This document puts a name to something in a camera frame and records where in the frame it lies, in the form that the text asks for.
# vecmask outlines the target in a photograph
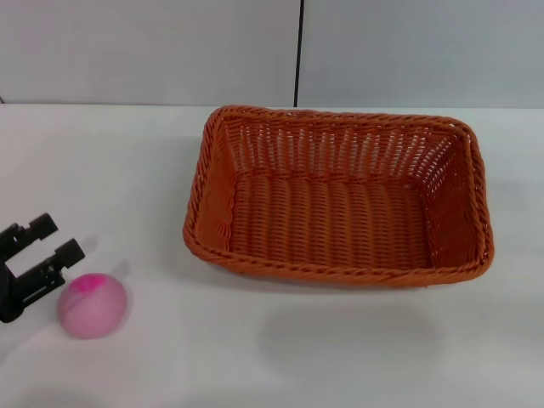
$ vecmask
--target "pink rubber ball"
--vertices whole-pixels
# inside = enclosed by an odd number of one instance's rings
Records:
[[[73,337],[99,338],[124,321],[128,308],[122,283],[104,274],[87,274],[73,280],[60,294],[60,325]]]

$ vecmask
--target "ball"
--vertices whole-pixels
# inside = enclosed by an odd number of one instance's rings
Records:
[[[60,325],[73,337],[100,338],[124,321],[128,308],[122,283],[104,274],[87,274],[73,280],[60,294]]]

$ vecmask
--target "basket rim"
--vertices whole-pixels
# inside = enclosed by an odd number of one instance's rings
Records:
[[[202,199],[202,187],[207,182],[207,171],[212,154],[213,136],[216,133],[221,121],[230,116],[236,117],[255,117],[259,115],[263,118],[278,118],[295,122],[316,122],[316,118],[330,124],[331,120],[341,123],[357,123],[381,120],[391,120],[395,122],[409,123],[413,126],[421,126],[431,124],[434,127],[441,125],[449,130],[456,128],[458,133],[464,135],[463,148],[467,166],[470,169],[468,172],[468,183],[472,188],[469,189],[469,199],[471,215],[474,226],[479,233],[478,241],[478,256],[467,263],[457,266],[447,266],[439,268],[415,268],[415,269],[387,269],[387,268],[368,268],[368,267],[337,267],[327,266],[318,263],[289,263],[275,261],[268,258],[254,257],[251,255],[239,254],[237,252],[226,251],[220,248],[207,246],[201,243],[196,237],[195,227],[196,221],[200,213],[200,203]],[[480,178],[481,189],[476,189],[474,176],[476,173],[475,165],[478,165],[481,174],[477,174]],[[476,139],[473,130],[464,122],[448,116],[432,116],[432,115],[402,115],[388,113],[336,113],[317,110],[294,110],[294,109],[279,109],[272,110],[268,108],[253,107],[247,105],[227,105],[216,109],[207,120],[203,132],[201,143],[201,154],[198,159],[195,177],[193,180],[190,200],[188,203],[187,214],[184,221],[183,236],[185,245],[197,257],[205,257],[208,262],[218,264],[228,268],[233,264],[250,264],[253,267],[274,268],[278,273],[275,276],[281,276],[283,269],[290,271],[307,272],[309,274],[323,274],[329,276],[357,276],[357,275],[380,275],[381,277],[398,278],[403,275],[417,274],[421,277],[428,278],[429,275],[444,276],[449,274],[458,275],[460,273],[470,274],[472,279],[482,275],[491,265],[495,248],[493,244],[493,235],[489,223],[489,210],[486,200],[486,184],[485,184],[485,168],[481,154],[479,153],[478,140]]]

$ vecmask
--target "woven basket bottom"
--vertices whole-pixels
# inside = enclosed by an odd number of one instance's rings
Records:
[[[294,264],[432,268],[425,208],[421,191],[399,180],[243,176],[229,249]]]

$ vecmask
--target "white table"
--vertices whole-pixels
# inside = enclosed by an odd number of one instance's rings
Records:
[[[0,407],[544,405],[544,110],[372,110],[455,116],[486,164],[493,266],[413,291],[251,280],[193,257],[181,229],[212,110],[0,106],[0,228],[43,212],[60,228],[10,265],[73,236],[88,255],[69,279],[114,273],[133,295],[105,339],[65,335],[60,290],[0,326]]]

